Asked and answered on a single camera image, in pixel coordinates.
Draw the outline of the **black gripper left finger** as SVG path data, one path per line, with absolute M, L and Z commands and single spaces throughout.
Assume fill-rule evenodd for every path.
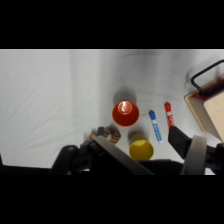
M 152 175 L 152 172 L 143 167 L 137 161 L 131 159 L 123 151 L 109 143 L 104 137 L 98 136 L 94 142 L 104 152 L 106 152 L 113 160 L 115 160 L 123 170 L 132 175 Z

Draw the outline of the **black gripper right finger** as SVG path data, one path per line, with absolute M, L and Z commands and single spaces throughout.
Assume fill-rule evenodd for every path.
M 168 142 L 184 160 L 182 175 L 203 175 L 205 173 L 207 139 L 184 134 L 176 126 L 169 128 Z

